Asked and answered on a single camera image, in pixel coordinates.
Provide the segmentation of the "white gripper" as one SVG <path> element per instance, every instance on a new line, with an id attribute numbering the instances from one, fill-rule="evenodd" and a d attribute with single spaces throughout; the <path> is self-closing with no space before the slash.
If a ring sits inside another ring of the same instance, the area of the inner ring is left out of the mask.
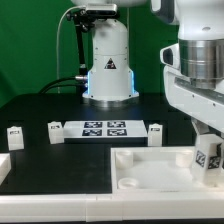
<path id="1" fill-rule="evenodd" d="M 210 134 L 209 126 L 224 133 L 224 80 L 214 90 L 195 88 L 170 66 L 164 67 L 163 77 L 169 104 L 192 117 L 197 139 Z"/>

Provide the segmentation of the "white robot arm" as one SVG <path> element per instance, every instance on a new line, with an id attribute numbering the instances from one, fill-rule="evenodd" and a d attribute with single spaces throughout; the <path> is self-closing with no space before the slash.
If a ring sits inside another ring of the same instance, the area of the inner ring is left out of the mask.
<path id="1" fill-rule="evenodd" d="M 224 133 L 224 0 L 71 0 L 93 26 L 92 69 L 84 76 L 88 103 L 108 107 L 135 99 L 128 66 L 127 28 L 120 7 L 149 2 L 151 11 L 179 27 L 178 42 L 160 51 L 169 104 L 204 128 Z"/>

